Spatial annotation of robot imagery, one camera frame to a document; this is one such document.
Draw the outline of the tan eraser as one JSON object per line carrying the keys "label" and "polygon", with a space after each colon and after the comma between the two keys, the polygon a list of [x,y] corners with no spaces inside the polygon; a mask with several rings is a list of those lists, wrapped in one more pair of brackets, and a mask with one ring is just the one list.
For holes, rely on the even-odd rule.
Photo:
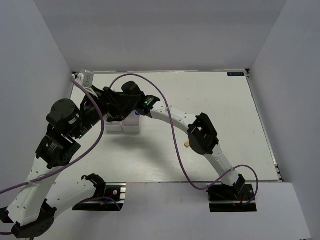
{"label": "tan eraser", "polygon": [[185,146],[186,148],[188,148],[188,147],[190,146],[190,143],[187,141],[187,142],[184,144],[184,146]]}

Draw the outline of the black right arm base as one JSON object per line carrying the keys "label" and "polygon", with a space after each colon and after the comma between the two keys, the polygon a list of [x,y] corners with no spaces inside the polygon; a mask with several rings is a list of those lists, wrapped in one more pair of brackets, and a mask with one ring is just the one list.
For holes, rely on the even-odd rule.
{"label": "black right arm base", "polygon": [[222,184],[210,187],[208,193],[209,210],[211,213],[248,213],[257,212],[254,189],[251,184],[245,184],[239,195],[227,192]]}

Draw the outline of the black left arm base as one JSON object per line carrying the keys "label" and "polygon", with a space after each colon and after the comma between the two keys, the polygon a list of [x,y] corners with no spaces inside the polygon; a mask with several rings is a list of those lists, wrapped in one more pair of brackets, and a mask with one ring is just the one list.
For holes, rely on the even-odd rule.
{"label": "black left arm base", "polygon": [[82,180],[90,181],[95,189],[87,201],[77,203],[73,211],[120,212],[124,205],[124,185],[106,183],[97,174],[83,175]]}

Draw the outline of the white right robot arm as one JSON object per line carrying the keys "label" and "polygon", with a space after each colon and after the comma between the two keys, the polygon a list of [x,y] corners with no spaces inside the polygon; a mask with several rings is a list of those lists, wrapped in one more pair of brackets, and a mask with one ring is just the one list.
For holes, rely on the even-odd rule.
{"label": "white right robot arm", "polygon": [[222,196],[236,200],[243,195],[246,181],[223,153],[218,132],[207,114],[194,115],[170,107],[164,97],[146,95],[134,81],[125,83],[120,92],[109,87],[104,87],[103,92],[111,107],[108,121],[120,122],[136,111],[142,116],[168,123],[172,129],[180,129],[187,134],[191,149],[204,156],[218,173]]}

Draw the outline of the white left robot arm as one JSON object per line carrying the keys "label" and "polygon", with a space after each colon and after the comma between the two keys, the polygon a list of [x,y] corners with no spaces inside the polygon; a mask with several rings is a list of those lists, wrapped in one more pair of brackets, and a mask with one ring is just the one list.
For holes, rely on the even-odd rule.
{"label": "white left robot arm", "polygon": [[80,107],[70,99],[57,101],[46,120],[47,132],[27,180],[17,185],[21,190],[12,204],[0,210],[1,221],[14,224],[10,233],[17,239],[39,237],[54,223],[58,210],[46,197],[58,175],[86,156],[72,160],[81,147],[76,140],[104,119],[97,99],[87,96]]}

